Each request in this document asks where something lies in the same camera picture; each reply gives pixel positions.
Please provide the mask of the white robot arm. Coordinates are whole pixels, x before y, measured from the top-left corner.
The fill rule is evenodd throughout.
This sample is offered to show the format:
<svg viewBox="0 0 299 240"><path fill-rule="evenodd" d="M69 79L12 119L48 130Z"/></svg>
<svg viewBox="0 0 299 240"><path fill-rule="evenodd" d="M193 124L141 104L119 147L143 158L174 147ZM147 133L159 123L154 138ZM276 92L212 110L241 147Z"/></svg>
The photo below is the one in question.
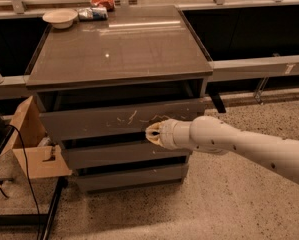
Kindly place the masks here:
<svg viewBox="0 0 299 240"><path fill-rule="evenodd" d="M234 152L299 184L299 141L243 131L211 117L168 119L149 126L146 138L169 150L188 149L222 155Z"/></svg>

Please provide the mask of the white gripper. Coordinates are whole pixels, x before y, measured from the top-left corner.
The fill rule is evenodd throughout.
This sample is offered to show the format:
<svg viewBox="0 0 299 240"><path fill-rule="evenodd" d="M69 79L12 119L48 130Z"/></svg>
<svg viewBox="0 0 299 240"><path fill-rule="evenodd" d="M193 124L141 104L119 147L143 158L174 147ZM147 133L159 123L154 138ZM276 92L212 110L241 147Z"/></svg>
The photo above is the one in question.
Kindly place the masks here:
<svg viewBox="0 0 299 240"><path fill-rule="evenodd" d="M148 126L145 132L151 143L174 150L190 146L189 128L190 122L168 119Z"/></svg>

